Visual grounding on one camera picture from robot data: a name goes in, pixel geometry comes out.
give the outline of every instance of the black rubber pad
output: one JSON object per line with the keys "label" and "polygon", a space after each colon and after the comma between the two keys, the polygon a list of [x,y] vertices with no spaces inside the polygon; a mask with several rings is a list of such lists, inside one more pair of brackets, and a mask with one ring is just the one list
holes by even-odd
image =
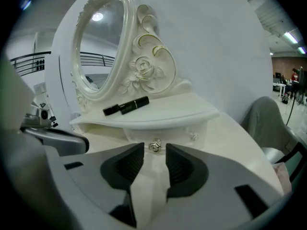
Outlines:
{"label": "black rubber pad", "polygon": [[167,191],[167,198],[191,196],[208,179],[207,165],[202,160],[182,151],[175,144],[166,144],[166,165],[171,185]]}
{"label": "black rubber pad", "polygon": [[64,164],[66,170],[71,170],[71,169],[80,167],[82,165],[83,165],[83,163],[81,163],[81,162],[73,162],[73,163]]}
{"label": "black rubber pad", "polygon": [[106,160],[100,173],[111,187],[129,192],[130,186],[144,163],[144,143]]}
{"label": "black rubber pad", "polygon": [[100,167],[101,175],[111,187],[127,191],[125,202],[114,208],[109,214],[132,227],[136,227],[137,223],[133,211],[130,186],[143,163],[144,143],[139,143],[106,160]]}
{"label": "black rubber pad", "polygon": [[238,193],[253,218],[261,215],[268,209],[268,206],[249,185],[237,186],[235,187],[235,191]]}

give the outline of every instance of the chair backrest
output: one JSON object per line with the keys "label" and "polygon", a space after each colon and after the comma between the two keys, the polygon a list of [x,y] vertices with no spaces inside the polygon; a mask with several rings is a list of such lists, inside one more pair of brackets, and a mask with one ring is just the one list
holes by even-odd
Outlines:
{"label": "chair backrest", "polygon": [[242,127],[261,148],[275,148],[287,155],[297,144],[283,122],[277,103],[267,96],[254,102]]}

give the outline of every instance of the ornate mirror frame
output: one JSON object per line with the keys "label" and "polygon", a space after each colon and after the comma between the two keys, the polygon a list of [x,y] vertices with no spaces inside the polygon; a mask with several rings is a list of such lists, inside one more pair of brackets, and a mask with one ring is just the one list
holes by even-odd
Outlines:
{"label": "ornate mirror frame", "polygon": [[74,76],[74,81],[78,90],[84,95],[85,98],[95,101],[102,98],[107,92],[112,89],[112,85],[114,84],[114,80],[117,77],[118,69],[122,65],[123,59],[126,57],[125,46],[129,45],[132,38],[132,30],[135,17],[135,7],[134,7],[134,0],[120,0],[124,6],[124,21],[123,21],[123,29],[122,34],[120,37],[117,55],[114,60],[114,64],[112,69],[115,68],[116,70],[112,70],[103,86],[100,90],[93,90],[91,89],[86,82],[83,81],[85,79],[84,74],[80,74],[79,68],[81,67],[80,62],[80,45],[82,40],[83,32],[86,28],[87,23],[90,21],[91,17],[95,13],[96,10],[102,7],[103,4],[106,4],[109,0],[88,0],[85,4],[83,11],[80,12],[78,22],[76,24],[76,29],[74,33],[74,39],[72,42],[72,74]]}
{"label": "ornate mirror frame", "polygon": [[134,0],[121,0],[124,6],[122,34],[112,70],[103,85],[96,91],[83,81],[80,44],[87,22],[97,8],[108,0],[88,0],[80,13],[72,43],[72,76],[77,98],[83,112],[97,102],[111,103],[110,99],[150,99],[191,91],[191,83],[178,78],[174,57],[156,34],[157,18],[148,5],[136,6]]}

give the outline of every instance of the gray chair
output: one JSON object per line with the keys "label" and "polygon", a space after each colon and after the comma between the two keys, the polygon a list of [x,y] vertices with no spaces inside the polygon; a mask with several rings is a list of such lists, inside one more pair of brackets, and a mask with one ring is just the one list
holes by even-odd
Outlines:
{"label": "gray chair", "polygon": [[242,127],[272,163],[285,162],[292,182],[306,164],[306,144],[287,127],[277,103],[264,96],[256,100]]}

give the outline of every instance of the white wall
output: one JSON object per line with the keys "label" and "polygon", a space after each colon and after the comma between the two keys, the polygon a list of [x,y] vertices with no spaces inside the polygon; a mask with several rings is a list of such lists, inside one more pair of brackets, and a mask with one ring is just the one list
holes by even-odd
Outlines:
{"label": "white wall", "polygon": [[45,82],[45,71],[37,71],[21,77],[23,81],[34,91],[34,86]]}
{"label": "white wall", "polygon": [[82,66],[82,71],[84,75],[89,74],[109,74],[111,67],[101,67],[101,66]]}
{"label": "white wall", "polygon": [[82,37],[80,51],[115,57],[117,46],[87,35]]}
{"label": "white wall", "polygon": [[9,59],[34,53],[35,34],[9,38],[6,55]]}
{"label": "white wall", "polygon": [[[87,1],[77,0],[64,16],[53,41],[54,53],[67,51],[72,27]],[[174,55],[180,76],[220,111],[240,122],[256,99],[271,96],[269,48],[246,0],[140,1],[156,11],[159,35]],[[60,59],[62,79],[67,79],[63,89],[71,110],[78,111],[69,57]]]}
{"label": "white wall", "polygon": [[57,128],[71,131],[71,126],[69,125],[71,111],[68,108],[66,97],[63,93],[59,71],[59,55],[51,54],[45,57],[44,72],[46,72],[46,90],[49,101],[59,125]]}
{"label": "white wall", "polygon": [[47,102],[46,102],[46,99],[45,99],[45,95],[44,95],[43,93],[35,94],[34,102],[35,102],[37,105],[40,105],[41,103],[47,103]]}
{"label": "white wall", "polygon": [[38,33],[35,51],[36,52],[46,52],[51,51],[52,41],[53,41],[54,33]]}

